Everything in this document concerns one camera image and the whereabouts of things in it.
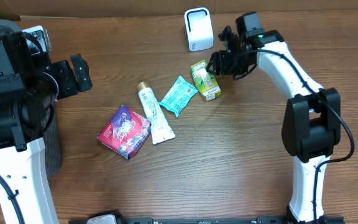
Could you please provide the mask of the green tea carton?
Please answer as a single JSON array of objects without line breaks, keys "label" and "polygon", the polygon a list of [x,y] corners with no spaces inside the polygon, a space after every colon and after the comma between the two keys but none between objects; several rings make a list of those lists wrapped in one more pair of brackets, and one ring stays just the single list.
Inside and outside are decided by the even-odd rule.
[{"label": "green tea carton", "polygon": [[206,71],[207,62],[202,60],[191,66],[195,87],[206,101],[219,98],[221,89],[212,73]]}]

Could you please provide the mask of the teal wet wipes pack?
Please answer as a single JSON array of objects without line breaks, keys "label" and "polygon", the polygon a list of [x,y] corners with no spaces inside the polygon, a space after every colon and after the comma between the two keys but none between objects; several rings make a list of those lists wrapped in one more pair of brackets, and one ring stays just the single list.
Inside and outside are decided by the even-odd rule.
[{"label": "teal wet wipes pack", "polygon": [[179,76],[159,105],[173,112],[177,118],[197,92],[196,87]]}]

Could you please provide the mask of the purple Carefree pad pack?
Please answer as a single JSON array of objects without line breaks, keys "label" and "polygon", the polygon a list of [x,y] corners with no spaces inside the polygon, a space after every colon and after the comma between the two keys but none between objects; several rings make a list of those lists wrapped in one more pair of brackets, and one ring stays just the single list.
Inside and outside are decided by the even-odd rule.
[{"label": "purple Carefree pad pack", "polygon": [[110,122],[98,134],[99,141],[130,160],[150,134],[150,121],[121,105]]}]

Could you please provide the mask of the white tube gold cap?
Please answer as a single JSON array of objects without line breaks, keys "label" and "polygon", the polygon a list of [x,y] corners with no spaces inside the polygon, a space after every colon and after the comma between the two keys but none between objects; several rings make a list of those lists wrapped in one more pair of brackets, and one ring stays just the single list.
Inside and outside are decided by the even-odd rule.
[{"label": "white tube gold cap", "polygon": [[151,122],[152,144],[157,145],[175,138],[151,87],[147,82],[140,82],[136,90],[144,109],[146,118]]}]

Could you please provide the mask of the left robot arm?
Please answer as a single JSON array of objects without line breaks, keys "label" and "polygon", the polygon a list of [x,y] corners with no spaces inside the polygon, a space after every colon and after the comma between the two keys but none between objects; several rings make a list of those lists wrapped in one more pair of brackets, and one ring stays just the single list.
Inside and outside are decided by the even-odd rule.
[{"label": "left robot arm", "polygon": [[52,62],[40,26],[0,34],[0,205],[6,223],[57,223],[47,179],[56,101],[92,88],[81,55]]}]

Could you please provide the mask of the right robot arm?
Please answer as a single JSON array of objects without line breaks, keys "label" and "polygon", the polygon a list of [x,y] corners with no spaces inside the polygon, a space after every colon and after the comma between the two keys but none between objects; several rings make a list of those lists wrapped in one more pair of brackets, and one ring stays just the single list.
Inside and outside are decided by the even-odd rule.
[{"label": "right robot arm", "polygon": [[335,145],[340,141],[339,93],[315,82],[292,56],[277,30],[266,31],[256,12],[236,19],[218,34],[225,50],[211,55],[206,67],[215,75],[244,78],[263,70],[287,101],[282,141],[293,158],[293,193],[287,208],[288,223],[343,223],[327,217],[322,205],[324,175]]}]

